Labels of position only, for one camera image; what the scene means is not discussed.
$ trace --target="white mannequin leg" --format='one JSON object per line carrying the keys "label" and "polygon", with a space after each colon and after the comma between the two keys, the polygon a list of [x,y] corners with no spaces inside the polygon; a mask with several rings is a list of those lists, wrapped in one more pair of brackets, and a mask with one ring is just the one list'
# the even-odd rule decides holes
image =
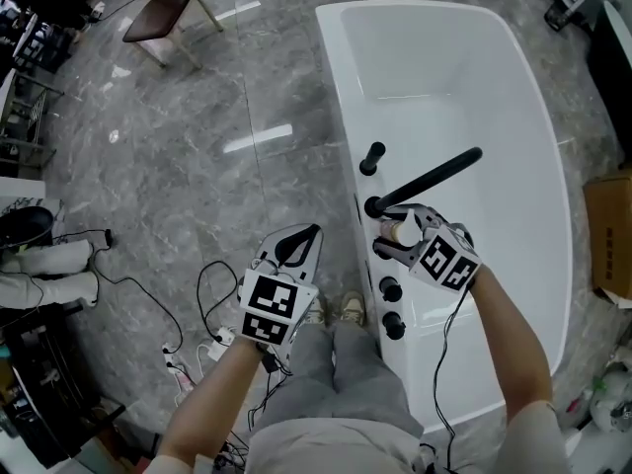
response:
{"label": "white mannequin leg", "polygon": [[88,265],[91,251],[90,243],[83,239],[56,246],[29,248],[11,255],[9,260],[17,261],[20,272],[27,273],[29,276],[76,274]]}
{"label": "white mannequin leg", "polygon": [[97,299],[98,290],[99,283],[93,273],[51,280],[34,277],[33,281],[22,274],[0,274],[0,305],[10,309],[29,309],[51,303],[65,304],[80,298],[90,303]]}

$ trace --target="forearm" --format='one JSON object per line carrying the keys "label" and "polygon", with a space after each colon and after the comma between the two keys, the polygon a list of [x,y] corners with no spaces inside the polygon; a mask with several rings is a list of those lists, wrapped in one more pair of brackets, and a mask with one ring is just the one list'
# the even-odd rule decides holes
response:
{"label": "forearm", "polygon": [[472,286],[507,403],[508,422],[527,404],[552,398],[546,354],[535,333],[505,293],[494,274],[483,266]]}
{"label": "forearm", "polygon": [[159,454],[192,467],[197,454],[214,458],[230,434],[261,358],[255,343],[235,339],[174,413]]}

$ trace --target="white bathtub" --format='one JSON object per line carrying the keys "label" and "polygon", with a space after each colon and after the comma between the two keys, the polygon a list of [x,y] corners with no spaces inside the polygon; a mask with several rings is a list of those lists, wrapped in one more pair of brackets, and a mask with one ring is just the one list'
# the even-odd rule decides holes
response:
{"label": "white bathtub", "polygon": [[[364,292],[377,311],[384,360],[403,379],[412,414],[433,431],[440,428],[433,373],[443,323],[458,296],[375,256],[378,223],[362,206],[481,147],[478,163],[411,201],[465,223],[479,255],[540,339],[553,372],[564,349],[572,280],[569,206],[553,127],[514,35],[489,10],[387,0],[326,5],[316,15],[335,123],[347,144],[343,160]],[[359,162],[377,140],[386,154],[377,173],[366,177]],[[379,292],[386,276],[402,285],[397,303]],[[407,325],[400,341],[388,339],[381,326],[391,310]],[[438,402],[452,424],[503,405],[470,297],[450,333]]]}

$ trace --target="cardboard box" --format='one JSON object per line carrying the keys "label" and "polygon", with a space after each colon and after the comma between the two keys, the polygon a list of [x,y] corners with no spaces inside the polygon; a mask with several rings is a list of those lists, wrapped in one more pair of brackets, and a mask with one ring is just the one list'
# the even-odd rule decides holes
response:
{"label": "cardboard box", "polygon": [[632,298],[632,170],[584,186],[591,229],[592,284]]}

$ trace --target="gray pants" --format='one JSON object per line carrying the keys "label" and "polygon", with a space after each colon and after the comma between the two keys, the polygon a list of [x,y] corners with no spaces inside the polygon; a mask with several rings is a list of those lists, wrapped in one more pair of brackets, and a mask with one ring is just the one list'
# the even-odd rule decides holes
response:
{"label": "gray pants", "polygon": [[380,358],[375,339],[356,323],[300,327],[289,368],[293,375],[268,401],[257,431],[297,418],[355,418],[387,423],[415,437],[424,432],[410,415],[401,379]]}

